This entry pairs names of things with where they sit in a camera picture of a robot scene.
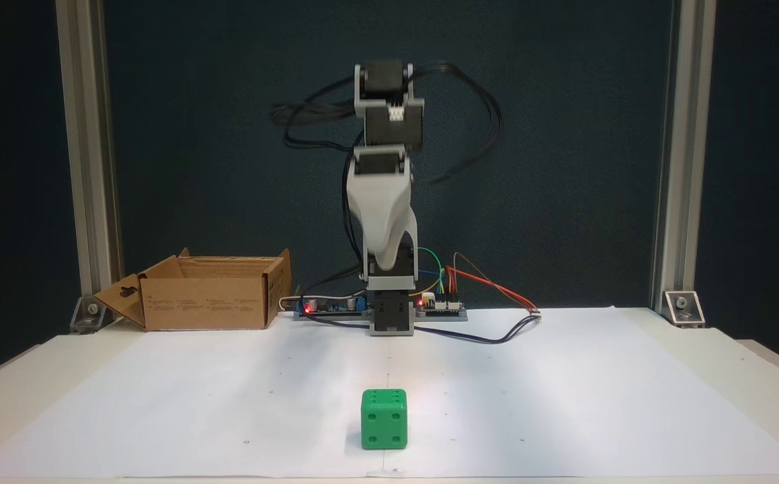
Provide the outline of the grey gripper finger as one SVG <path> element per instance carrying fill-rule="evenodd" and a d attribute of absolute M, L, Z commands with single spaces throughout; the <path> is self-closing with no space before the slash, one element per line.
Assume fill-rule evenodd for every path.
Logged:
<path fill-rule="evenodd" d="M 402 236 L 407 230 L 408 202 L 352 202 L 350 208 L 364 233 L 368 254 L 389 272 L 395 264 Z"/>

